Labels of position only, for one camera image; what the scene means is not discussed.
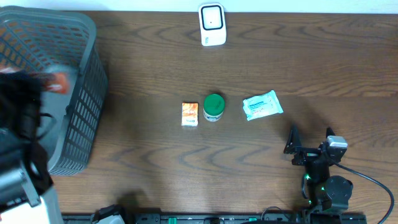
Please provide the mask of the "red brown candy bar wrapper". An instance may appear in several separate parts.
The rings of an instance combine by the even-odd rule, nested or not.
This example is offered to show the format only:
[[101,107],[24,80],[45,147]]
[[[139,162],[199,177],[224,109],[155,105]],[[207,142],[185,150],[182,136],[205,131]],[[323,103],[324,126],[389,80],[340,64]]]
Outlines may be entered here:
[[31,79],[41,91],[66,95],[70,89],[68,74],[65,72],[27,72],[21,68],[1,65],[1,75],[8,78]]

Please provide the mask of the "light green wet wipes pack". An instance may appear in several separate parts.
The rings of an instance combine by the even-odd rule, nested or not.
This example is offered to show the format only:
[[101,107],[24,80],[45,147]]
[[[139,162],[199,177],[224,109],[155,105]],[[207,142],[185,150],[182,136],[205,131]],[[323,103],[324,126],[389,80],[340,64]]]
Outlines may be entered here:
[[243,111],[248,121],[284,112],[274,90],[244,99]]

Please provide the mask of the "green lid small jar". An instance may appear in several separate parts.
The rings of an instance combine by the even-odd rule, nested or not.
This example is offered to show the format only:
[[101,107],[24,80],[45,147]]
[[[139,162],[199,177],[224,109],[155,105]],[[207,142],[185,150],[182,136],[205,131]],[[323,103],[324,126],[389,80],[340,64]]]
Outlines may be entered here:
[[208,95],[203,104],[203,115],[206,120],[215,122],[221,119],[225,109],[225,101],[221,95]]

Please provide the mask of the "orange white small packet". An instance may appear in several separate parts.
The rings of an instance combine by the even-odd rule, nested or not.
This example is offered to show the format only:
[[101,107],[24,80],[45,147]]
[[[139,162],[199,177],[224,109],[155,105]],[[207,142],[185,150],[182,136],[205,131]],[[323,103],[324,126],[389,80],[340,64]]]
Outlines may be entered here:
[[182,126],[198,126],[198,103],[182,103]]

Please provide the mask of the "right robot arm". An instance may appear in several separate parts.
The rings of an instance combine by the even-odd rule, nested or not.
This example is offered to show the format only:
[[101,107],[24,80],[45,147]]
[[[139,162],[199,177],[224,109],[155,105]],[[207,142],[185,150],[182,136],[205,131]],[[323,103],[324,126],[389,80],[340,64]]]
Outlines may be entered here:
[[318,147],[304,147],[297,128],[291,128],[284,154],[294,156],[292,165],[304,166],[302,195],[310,204],[293,214],[291,222],[342,222],[341,214],[348,209],[353,183],[340,175],[330,175],[330,167],[338,165],[347,148],[344,137],[335,135],[331,128],[326,129],[326,139]]

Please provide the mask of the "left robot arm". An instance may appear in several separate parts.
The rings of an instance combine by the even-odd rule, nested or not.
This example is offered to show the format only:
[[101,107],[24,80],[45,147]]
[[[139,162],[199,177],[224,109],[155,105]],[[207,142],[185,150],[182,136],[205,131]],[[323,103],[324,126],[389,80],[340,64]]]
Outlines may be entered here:
[[41,94],[68,92],[64,73],[1,73],[1,223],[134,223],[119,205],[62,215],[39,144]]

